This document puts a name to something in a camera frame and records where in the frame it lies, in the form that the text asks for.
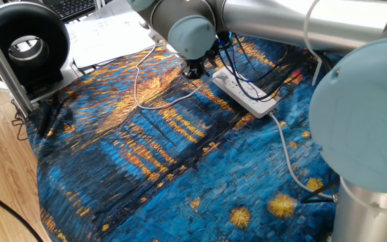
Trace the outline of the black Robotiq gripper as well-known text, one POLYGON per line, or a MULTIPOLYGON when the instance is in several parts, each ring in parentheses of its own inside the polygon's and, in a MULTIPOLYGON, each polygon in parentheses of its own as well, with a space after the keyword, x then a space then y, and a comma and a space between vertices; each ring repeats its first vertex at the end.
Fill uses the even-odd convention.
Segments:
POLYGON ((218 55, 216 53, 217 50, 218 49, 211 48, 206 51, 203 57, 195 60, 186 60, 187 66, 182 72, 183 76, 191 80, 200 79, 202 77, 202 71, 199 69, 203 69, 204 74, 209 77, 218 67, 218 64, 216 63, 216 56, 218 55))

